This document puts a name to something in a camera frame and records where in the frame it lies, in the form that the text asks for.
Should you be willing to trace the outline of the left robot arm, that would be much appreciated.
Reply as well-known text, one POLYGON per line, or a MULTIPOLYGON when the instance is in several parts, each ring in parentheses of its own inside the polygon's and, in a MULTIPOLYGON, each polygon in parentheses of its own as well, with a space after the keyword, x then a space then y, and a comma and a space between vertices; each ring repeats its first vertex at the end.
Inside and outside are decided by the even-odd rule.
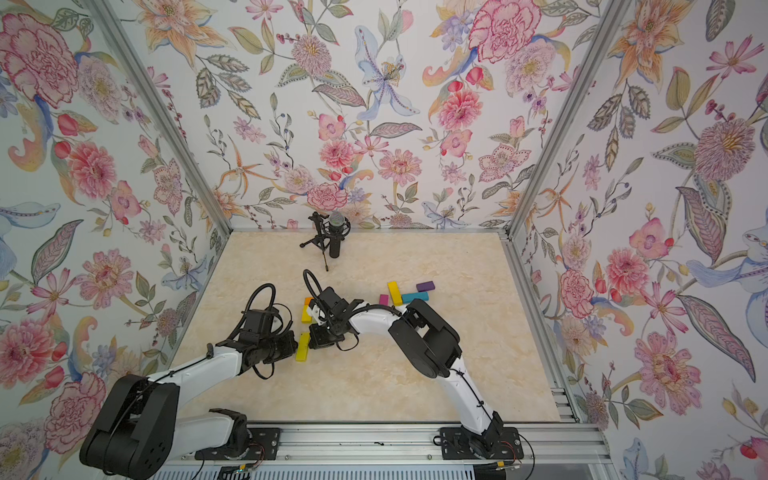
POLYGON ((106 475, 148 479, 186 454, 245 455, 251 444, 245 414, 215 408, 180 418, 179 410, 222 382, 293 356, 298 343, 291 327, 275 306, 248 309, 228 337, 207 345, 202 357, 150 376, 123 376, 83 441, 81 464, 106 475))

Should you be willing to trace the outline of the yellow short block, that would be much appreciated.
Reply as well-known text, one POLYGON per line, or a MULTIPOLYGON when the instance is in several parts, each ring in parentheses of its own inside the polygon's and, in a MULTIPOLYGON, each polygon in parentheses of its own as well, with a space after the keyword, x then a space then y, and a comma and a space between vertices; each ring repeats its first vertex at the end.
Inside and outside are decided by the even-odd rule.
POLYGON ((301 314, 301 322, 303 324, 311 324, 313 321, 311 316, 311 309, 308 305, 304 305, 302 308, 302 314, 301 314))

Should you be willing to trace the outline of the yellow long block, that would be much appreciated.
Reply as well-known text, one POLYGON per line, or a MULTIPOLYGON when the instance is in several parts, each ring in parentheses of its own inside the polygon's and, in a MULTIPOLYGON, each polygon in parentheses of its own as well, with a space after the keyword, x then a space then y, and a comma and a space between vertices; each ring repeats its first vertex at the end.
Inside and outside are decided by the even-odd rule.
POLYGON ((298 347, 296 350, 296 356, 295 359, 297 362, 304 363, 307 361, 308 354, 309 354, 309 344, 311 340, 311 335, 309 332, 303 332, 298 341, 298 347))

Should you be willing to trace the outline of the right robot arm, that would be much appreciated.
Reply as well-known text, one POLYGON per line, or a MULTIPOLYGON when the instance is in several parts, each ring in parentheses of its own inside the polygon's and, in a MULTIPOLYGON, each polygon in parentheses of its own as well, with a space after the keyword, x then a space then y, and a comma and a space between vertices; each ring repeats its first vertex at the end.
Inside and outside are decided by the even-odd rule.
POLYGON ((404 306, 353 302, 331 287, 313 295, 308 314, 309 347, 337 346, 350 335, 390 337, 410 365, 438 381, 459 415, 454 444, 472 457, 491 459, 503 445, 504 421, 480 394, 462 358, 460 335, 428 303, 416 299, 404 306))

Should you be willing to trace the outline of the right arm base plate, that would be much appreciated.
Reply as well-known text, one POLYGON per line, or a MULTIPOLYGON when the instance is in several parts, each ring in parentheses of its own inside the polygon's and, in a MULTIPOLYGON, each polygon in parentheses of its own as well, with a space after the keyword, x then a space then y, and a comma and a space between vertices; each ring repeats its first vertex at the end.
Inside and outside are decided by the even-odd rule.
POLYGON ((525 458, 518 430, 502 427, 500 431, 481 435, 464 427, 443 427, 433 437, 443 460, 512 461, 525 458))

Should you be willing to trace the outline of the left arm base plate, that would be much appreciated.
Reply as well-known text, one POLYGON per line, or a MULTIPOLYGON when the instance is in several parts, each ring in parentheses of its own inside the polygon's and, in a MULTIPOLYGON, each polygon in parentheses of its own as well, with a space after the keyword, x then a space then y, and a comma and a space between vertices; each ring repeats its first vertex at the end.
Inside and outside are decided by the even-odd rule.
POLYGON ((194 458, 206 461, 233 460, 245 462, 275 460, 281 434, 280 428, 249 427, 242 440, 236 440, 231 445, 199 450, 195 453, 194 458))

